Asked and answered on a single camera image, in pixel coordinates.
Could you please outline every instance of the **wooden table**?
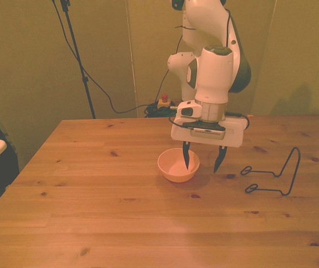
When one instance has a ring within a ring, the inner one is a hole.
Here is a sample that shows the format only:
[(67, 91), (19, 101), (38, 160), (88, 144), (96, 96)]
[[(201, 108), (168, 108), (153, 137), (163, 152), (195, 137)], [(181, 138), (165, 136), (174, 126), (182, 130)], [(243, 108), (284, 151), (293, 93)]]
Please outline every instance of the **wooden table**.
[[(216, 146), (186, 183), (157, 167), (166, 118), (62, 121), (0, 198), (0, 267), (319, 267), (319, 116), (255, 116), (216, 174)], [(251, 165), (284, 174), (241, 176)]]

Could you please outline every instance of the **black cable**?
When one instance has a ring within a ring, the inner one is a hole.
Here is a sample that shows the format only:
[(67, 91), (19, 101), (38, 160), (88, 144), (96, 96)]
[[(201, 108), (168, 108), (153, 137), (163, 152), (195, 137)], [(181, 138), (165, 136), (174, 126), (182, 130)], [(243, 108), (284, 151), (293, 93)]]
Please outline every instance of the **black cable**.
[(181, 126), (181, 125), (175, 123), (175, 122), (172, 120), (172, 116), (168, 117), (168, 120), (169, 120), (170, 123), (172, 123), (173, 125), (176, 125), (177, 127), (189, 128), (189, 127), (187, 127), (187, 126)]
[(150, 117), (171, 117), (177, 113), (176, 108), (171, 108), (171, 107), (160, 107), (159, 109), (157, 108), (158, 102), (152, 103), (149, 105), (145, 110), (144, 113), (146, 114), (145, 118)]
[[(179, 45), (180, 45), (180, 42), (181, 42), (182, 38), (183, 38), (183, 36), (181, 36), (180, 39), (179, 39), (179, 42), (178, 42), (178, 45), (177, 45), (177, 50), (175, 51), (175, 53), (178, 53)], [(155, 101), (154, 102), (156, 102), (157, 99), (158, 99), (159, 92), (161, 90), (161, 86), (163, 85), (164, 79), (165, 79), (166, 75), (168, 74), (168, 72), (169, 72), (169, 70), (166, 71), (166, 73), (165, 73), (165, 75), (164, 75), (164, 77), (163, 77), (163, 79), (162, 79), (162, 81), (160, 83), (160, 87), (159, 87), (159, 90), (158, 90), (157, 96), (155, 97)]]
[(161, 90), (161, 86), (163, 85), (164, 79), (165, 79), (166, 75), (168, 74), (168, 72), (169, 72), (169, 70), (166, 71), (166, 73), (165, 73), (165, 75), (164, 75), (164, 77), (163, 77), (163, 79), (162, 79), (162, 81), (160, 83), (160, 87), (159, 87), (159, 90), (158, 90), (157, 96), (155, 97), (155, 101), (154, 102), (156, 102), (157, 99), (158, 99), (158, 95), (159, 95), (159, 92)]
[(174, 27), (174, 28), (184, 28), (184, 29), (187, 29), (187, 30), (196, 30), (195, 28), (188, 28), (188, 27), (185, 27), (183, 25), (180, 25), (180, 26), (177, 26), (177, 27)]
[(175, 53), (178, 53), (179, 45), (180, 45), (180, 42), (181, 42), (182, 39), (183, 39), (183, 36), (181, 36), (180, 39), (179, 39), (179, 42), (178, 42), (177, 49), (176, 49)]
[[(55, 4), (55, 0), (52, 0), (52, 1), (53, 1), (53, 4), (54, 4), (54, 7), (55, 7), (55, 9), (56, 9), (56, 13), (58, 14), (58, 18), (59, 18), (59, 21), (60, 21), (60, 24), (61, 24), (61, 28), (63, 29), (65, 41), (66, 41), (66, 43), (68, 44), (69, 48), (71, 49), (71, 52), (72, 52), (72, 54), (74, 55), (74, 57), (76, 58), (76, 60), (79, 61), (78, 58), (77, 58), (77, 56), (76, 56), (76, 54), (75, 54), (75, 52), (74, 52), (74, 50), (73, 50), (73, 48), (71, 47), (71, 45), (70, 45), (70, 43), (69, 43), (69, 41), (68, 41), (68, 39), (67, 39), (67, 37), (66, 37), (66, 32), (65, 32), (64, 25), (63, 25), (63, 21), (62, 21), (62, 19), (61, 19), (61, 17), (60, 17), (59, 10), (58, 10), (58, 8), (57, 8), (57, 6), (56, 6), (56, 4)], [(94, 83), (96, 84), (96, 86), (98, 86), (98, 87), (100, 88), (100, 90), (102, 90), (102, 92), (107, 96), (107, 98), (108, 98), (108, 100), (109, 100), (109, 103), (110, 103), (110, 105), (111, 105), (111, 108), (112, 108), (112, 110), (113, 110), (115, 113), (118, 113), (118, 114), (120, 114), (120, 113), (127, 113), (127, 112), (133, 111), (133, 110), (135, 110), (135, 109), (137, 109), (137, 108), (139, 108), (139, 107), (143, 107), (143, 106), (148, 106), (148, 105), (149, 105), (149, 104), (139, 105), (139, 106), (137, 106), (137, 107), (135, 107), (135, 108), (133, 108), (133, 109), (130, 109), (130, 110), (124, 111), (124, 112), (118, 112), (118, 111), (116, 111), (116, 109), (113, 107), (112, 99), (111, 99), (111, 97), (107, 94), (107, 92), (89, 75), (89, 73), (85, 70), (84, 67), (83, 67), (83, 70), (84, 70), (84, 72), (88, 75), (88, 77), (92, 80), (92, 82), (94, 82)]]
[(226, 47), (228, 47), (228, 26), (230, 23), (231, 12), (228, 9), (225, 9), (228, 12), (227, 25), (226, 25)]
[(225, 112), (226, 116), (235, 116), (235, 117), (245, 117), (245, 119), (247, 120), (247, 125), (246, 128), (244, 130), (247, 130), (250, 126), (250, 120), (248, 118), (248, 116), (241, 114), (241, 113), (233, 113), (233, 112)]

